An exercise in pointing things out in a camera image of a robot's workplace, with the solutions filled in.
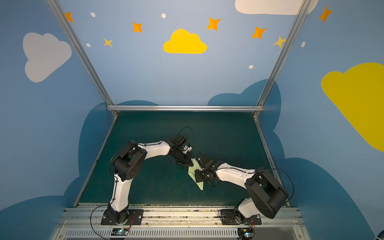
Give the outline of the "light green paper sheet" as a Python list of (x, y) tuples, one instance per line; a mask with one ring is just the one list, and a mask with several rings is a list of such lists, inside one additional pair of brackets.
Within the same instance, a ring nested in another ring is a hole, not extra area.
[(200, 168), (198, 162), (196, 161), (196, 159), (191, 159), (191, 160), (192, 160), (193, 166), (188, 168), (188, 175), (192, 178), (192, 180), (199, 187), (199, 189), (201, 191), (203, 191), (204, 190), (204, 183), (203, 182), (199, 182), (199, 183), (197, 182), (197, 177), (196, 177), (196, 173), (195, 173), (196, 170), (200, 171), (201, 168)]

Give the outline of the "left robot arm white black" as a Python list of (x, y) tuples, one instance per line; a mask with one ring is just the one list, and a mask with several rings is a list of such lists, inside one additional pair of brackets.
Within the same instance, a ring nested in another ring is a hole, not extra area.
[(125, 225), (134, 223), (129, 214), (129, 193), (134, 178), (141, 171), (145, 160), (158, 156), (171, 156), (175, 164), (192, 167), (192, 146), (187, 138), (177, 134), (172, 140), (154, 143), (130, 141), (119, 149), (111, 160), (115, 178), (112, 199), (103, 213), (102, 225)]

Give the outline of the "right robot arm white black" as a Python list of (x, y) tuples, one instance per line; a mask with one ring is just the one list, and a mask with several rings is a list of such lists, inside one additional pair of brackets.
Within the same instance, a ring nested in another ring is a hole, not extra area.
[(260, 225), (260, 215), (275, 218), (289, 199), (288, 192), (266, 168), (246, 170), (227, 163), (215, 163), (206, 155), (192, 159), (192, 164), (190, 176), (197, 184), (220, 180), (248, 191), (250, 197), (241, 200), (232, 210), (219, 211), (224, 225), (250, 224), (251, 220)]

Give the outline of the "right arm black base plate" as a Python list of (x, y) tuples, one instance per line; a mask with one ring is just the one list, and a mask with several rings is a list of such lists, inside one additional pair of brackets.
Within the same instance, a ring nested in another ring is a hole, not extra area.
[(261, 216), (254, 215), (249, 218), (241, 215), (239, 211), (222, 209), (218, 212), (218, 217), (221, 220), (223, 225), (261, 225)]

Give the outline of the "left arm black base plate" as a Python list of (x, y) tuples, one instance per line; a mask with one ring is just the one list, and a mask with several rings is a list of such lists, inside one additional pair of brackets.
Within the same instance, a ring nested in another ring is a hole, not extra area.
[(143, 209), (133, 209), (119, 213), (114, 210), (105, 210), (101, 225), (141, 225), (143, 214)]

